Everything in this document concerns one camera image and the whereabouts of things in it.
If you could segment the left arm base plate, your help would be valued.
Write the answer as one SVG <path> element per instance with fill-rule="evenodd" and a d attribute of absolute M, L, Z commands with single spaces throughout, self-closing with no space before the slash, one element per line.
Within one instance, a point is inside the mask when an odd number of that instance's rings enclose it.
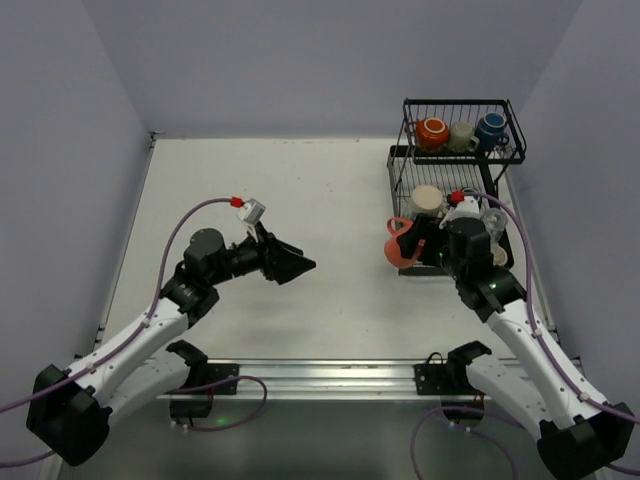
<path fill-rule="evenodd" d="M 228 378 L 237 377 L 240 373 L 240 365 L 237 363 L 207 363 L 204 370 L 203 383 L 205 385 L 221 382 Z M 215 395 L 235 395 L 237 393 L 238 381 L 234 380 L 224 385 L 210 387 L 206 394 L 210 397 Z"/>

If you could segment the tall floral white mug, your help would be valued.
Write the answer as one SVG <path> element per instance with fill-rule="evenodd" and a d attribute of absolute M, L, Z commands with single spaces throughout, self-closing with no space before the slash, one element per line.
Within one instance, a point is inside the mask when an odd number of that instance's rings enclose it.
<path fill-rule="evenodd" d="M 436 186 L 421 184 L 412 190 L 407 206 L 408 219 L 415 220 L 419 214 L 442 218 L 444 212 L 444 194 Z"/>

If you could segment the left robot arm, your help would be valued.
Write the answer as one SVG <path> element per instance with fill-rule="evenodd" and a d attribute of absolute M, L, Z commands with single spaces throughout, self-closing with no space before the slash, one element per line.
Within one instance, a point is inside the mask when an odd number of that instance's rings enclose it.
<path fill-rule="evenodd" d="M 50 365 L 37 375 L 27 429 L 69 465 L 84 463 L 119 421 L 201 382 L 207 357 L 180 337 L 218 302 L 217 285 L 253 272 L 284 285 L 315 266 L 263 226 L 231 246 L 216 229 L 197 231 L 158 300 L 136 320 L 67 368 Z"/>

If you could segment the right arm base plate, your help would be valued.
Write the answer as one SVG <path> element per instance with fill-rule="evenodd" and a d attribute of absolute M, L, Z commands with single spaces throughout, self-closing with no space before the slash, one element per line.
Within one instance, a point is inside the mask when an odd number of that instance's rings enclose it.
<path fill-rule="evenodd" d="M 433 352 L 423 362 L 414 364 L 413 372 L 418 395 L 454 396 L 477 393 L 467 379 L 465 365 L 440 352 Z"/>

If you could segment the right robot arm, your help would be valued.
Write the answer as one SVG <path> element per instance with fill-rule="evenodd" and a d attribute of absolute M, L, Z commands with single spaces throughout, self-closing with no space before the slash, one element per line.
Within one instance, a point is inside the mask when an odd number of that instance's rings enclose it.
<path fill-rule="evenodd" d="M 524 287 L 495 265 L 484 222 L 463 214 L 443 225 L 423 215 L 401 223 L 385 248 L 391 262 L 441 267 L 462 302 L 509 347 L 528 376 L 522 380 L 505 371 L 475 342 L 449 354 L 453 378 L 489 395 L 523 427 L 555 478 L 581 479 L 614 467 L 638 418 L 626 404 L 612 404 L 572 364 L 532 310 Z"/>

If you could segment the salmon orange mug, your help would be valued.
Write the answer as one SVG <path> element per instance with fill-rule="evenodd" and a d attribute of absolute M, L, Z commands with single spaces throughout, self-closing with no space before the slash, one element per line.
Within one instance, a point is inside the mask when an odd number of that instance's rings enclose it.
<path fill-rule="evenodd" d="M 391 265 L 400 270 L 408 269 L 418 262 L 425 244 L 424 240 L 420 240 L 410 258 L 404 258 L 401 255 L 397 239 L 401 234 L 406 233 L 412 225 L 413 222 L 411 220 L 397 216 L 391 217 L 386 224 L 390 238 L 384 244 L 384 255 Z"/>

